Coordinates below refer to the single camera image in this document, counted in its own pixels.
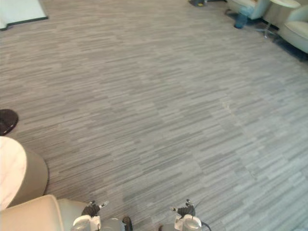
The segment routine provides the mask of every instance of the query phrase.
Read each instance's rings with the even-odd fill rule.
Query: white side table
[[[274,32],[270,31],[270,25],[275,23],[276,18],[278,17],[279,13],[281,12],[281,7],[287,7],[287,8],[291,8],[291,9],[295,9],[300,7],[300,3],[298,3],[295,0],[270,0],[272,2],[272,4],[277,4],[279,7],[276,8],[276,12],[271,12],[271,15],[273,15],[273,17],[271,17],[270,19],[268,19],[268,24],[264,29],[257,29],[257,31],[261,31],[264,32],[264,37],[268,37],[268,33],[271,34],[275,34]]]
[[[48,179],[42,157],[0,136],[0,210],[42,196]]]

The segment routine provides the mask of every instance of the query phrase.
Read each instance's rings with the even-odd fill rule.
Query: cream armchair
[[[228,0],[228,9],[226,13],[229,10],[239,13],[243,8],[246,8],[246,10],[249,11],[247,17],[250,19],[257,19],[264,15],[269,5],[270,0]]]
[[[292,11],[278,34],[293,46],[308,53],[308,5]]]
[[[46,195],[0,212],[2,231],[70,231],[81,216],[83,202]]]

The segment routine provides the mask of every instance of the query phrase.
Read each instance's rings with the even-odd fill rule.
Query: gray carpet
[[[213,231],[307,227],[307,62],[221,1],[44,4],[49,20],[1,33],[0,108],[46,160],[46,193],[109,200],[102,217],[138,231],[186,198]]]

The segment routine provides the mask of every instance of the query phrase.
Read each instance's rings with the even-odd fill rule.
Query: table top
[[[26,172],[26,153],[19,142],[0,136],[0,210],[16,196]]]
[[[278,5],[288,7],[288,8],[297,8],[300,7],[300,3],[295,0],[270,0]]]

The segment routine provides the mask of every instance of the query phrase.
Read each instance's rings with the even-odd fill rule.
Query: leather chair
[[[243,10],[249,11],[247,15],[250,19],[261,18],[267,8],[270,5],[270,0],[228,0],[228,9],[226,13],[231,10],[233,12],[239,13]]]
[[[278,34],[293,46],[308,53],[308,5],[292,11]]]

